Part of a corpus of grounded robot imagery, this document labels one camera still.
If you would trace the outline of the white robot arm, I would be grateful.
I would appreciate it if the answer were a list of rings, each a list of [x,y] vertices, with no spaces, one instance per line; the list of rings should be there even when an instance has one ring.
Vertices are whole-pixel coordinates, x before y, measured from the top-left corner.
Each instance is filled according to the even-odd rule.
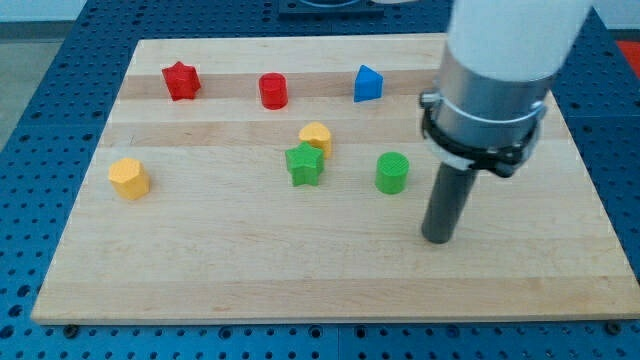
[[[532,155],[545,98],[591,0],[456,0],[423,135],[458,171],[508,178]]]

